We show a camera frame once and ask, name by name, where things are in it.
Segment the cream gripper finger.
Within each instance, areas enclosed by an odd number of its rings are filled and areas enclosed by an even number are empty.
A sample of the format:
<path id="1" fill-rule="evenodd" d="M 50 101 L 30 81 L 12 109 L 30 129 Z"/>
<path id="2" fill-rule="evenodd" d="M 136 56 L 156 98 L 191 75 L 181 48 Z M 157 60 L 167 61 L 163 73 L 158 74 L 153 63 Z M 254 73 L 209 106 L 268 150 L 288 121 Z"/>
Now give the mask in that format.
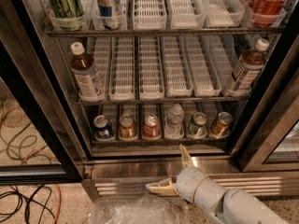
<path id="1" fill-rule="evenodd" d="M 148 183 L 146 189 L 151 193 L 163 196 L 178 196 L 178 189 L 171 178 L 167 178 L 155 183 Z"/>
<path id="2" fill-rule="evenodd" d="M 180 153 L 181 153 L 181 162 L 184 168 L 194 167 L 194 163 L 192 161 L 192 157 L 189 154 L 187 148 L 183 145 L 179 145 Z"/>

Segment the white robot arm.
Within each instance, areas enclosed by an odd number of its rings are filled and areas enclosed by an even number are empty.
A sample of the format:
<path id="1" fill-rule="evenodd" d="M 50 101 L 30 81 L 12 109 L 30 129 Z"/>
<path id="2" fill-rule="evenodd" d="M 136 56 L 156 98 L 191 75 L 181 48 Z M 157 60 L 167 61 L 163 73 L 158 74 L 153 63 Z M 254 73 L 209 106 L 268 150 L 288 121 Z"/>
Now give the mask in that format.
<path id="1" fill-rule="evenodd" d="M 212 224 L 289 224 L 264 203 L 242 189 L 227 189 L 196 167 L 186 147 L 179 145 L 183 169 L 177 181 L 170 177 L 148 183 L 151 193 L 179 196 L 197 205 Z"/>

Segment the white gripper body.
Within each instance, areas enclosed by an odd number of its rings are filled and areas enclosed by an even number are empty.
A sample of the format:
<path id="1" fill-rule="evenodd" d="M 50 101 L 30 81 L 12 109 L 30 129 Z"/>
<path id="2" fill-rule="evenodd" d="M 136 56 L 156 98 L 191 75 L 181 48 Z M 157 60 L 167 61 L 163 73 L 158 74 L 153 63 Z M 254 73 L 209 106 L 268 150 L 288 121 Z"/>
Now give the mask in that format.
<path id="1" fill-rule="evenodd" d="M 215 213 L 226 188 L 210 179 L 197 167 L 183 169 L 177 176 L 179 196 L 201 207 L 206 213 Z"/>

